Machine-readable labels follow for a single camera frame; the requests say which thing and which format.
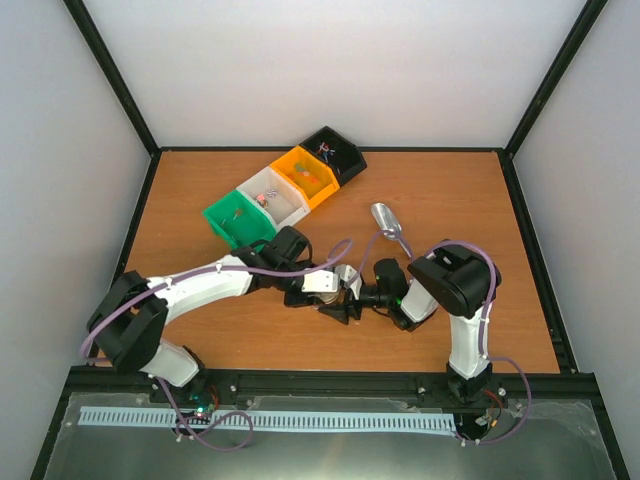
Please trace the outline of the gold jar lid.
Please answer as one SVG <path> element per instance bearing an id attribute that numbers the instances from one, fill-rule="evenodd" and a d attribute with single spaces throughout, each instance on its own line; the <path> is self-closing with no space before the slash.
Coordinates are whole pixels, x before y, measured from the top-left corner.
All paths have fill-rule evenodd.
<path id="1" fill-rule="evenodd" d="M 319 293 L 316 295 L 318 302 L 322 305 L 338 304 L 344 297 L 343 293 Z"/>

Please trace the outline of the metal scoop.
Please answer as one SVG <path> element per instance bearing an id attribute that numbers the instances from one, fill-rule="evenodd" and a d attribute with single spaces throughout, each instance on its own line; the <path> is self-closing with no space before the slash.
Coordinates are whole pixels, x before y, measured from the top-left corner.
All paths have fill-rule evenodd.
<path id="1" fill-rule="evenodd" d="M 413 251 L 409 242 L 405 239 L 403 229 L 397 217 L 389 206 L 378 202 L 371 206 L 371 214 L 378 224 L 383 235 L 391 241 L 397 242 L 409 259 L 413 259 Z"/>

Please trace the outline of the green plastic bin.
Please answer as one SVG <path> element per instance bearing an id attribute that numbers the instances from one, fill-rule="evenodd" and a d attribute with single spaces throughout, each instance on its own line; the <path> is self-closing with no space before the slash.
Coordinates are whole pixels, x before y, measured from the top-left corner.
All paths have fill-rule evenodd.
<path id="1" fill-rule="evenodd" d="M 231 249 L 271 240 L 276 229 L 266 213 L 239 190 L 234 189 L 202 212 L 213 232 Z"/>

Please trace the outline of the white plastic bin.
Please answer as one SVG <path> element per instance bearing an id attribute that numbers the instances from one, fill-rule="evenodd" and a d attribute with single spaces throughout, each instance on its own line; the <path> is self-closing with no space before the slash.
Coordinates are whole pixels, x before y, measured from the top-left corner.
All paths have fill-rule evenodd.
<path id="1" fill-rule="evenodd" d="M 310 213 L 302 194 L 269 166 L 241 183 L 237 189 L 266 215 L 277 231 L 294 226 Z"/>

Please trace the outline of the yellow plastic bin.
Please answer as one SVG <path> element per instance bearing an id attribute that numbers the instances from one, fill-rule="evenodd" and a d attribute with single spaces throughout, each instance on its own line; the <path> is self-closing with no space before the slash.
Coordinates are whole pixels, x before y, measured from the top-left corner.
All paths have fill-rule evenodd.
<path id="1" fill-rule="evenodd" d="M 331 168 L 301 146 L 277 158 L 270 168 L 302 195 L 311 210 L 340 189 Z"/>

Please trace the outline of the black plastic bin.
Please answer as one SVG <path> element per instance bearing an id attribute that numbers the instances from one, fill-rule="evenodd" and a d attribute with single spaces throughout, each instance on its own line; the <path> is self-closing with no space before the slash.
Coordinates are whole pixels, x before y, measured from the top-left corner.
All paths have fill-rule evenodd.
<path id="1" fill-rule="evenodd" d="M 360 149 L 329 126 L 324 126 L 300 146 L 327 165 L 343 187 L 367 168 Z"/>

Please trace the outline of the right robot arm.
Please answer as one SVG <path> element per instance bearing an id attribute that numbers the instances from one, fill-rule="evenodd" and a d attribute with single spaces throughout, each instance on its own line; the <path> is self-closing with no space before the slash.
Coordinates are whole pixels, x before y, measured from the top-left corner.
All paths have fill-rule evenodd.
<path id="1" fill-rule="evenodd" d="M 465 242 L 444 240 L 403 271 L 384 258 L 373 267 L 375 282 L 343 281 L 342 292 L 318 311 L 343 324 L 365 309 L 412 332 L 439 309 L 449 315 L 451 352 L 446 364 L 450 395 L 460 404 L 476 399 L 491 380 L 487 326 L 501 274 L 487 254 Z"/>

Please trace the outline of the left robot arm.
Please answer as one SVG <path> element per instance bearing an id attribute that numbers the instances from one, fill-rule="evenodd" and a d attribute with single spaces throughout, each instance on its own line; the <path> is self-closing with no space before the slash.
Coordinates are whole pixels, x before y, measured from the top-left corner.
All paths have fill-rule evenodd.
<path id="1" fill-rule="evenodd" d="M 144 278 L 133 270 L 122 274 L 87 325 L 86 354 L 95 344 L 119 373 L 143 372 L 172 385 L 186 402 L 201 400 L 208 378 L 199 358 L 188 348 L 163 338 L 171 321 L 213 302 L 260 289 L 290 291 L 299 277 L 264 272 L 302 271 L 313 265 L 311 242 L 293 227 L 269 241 L 257 240 L 236 248 L 208 265 L 166 277 Z"/>

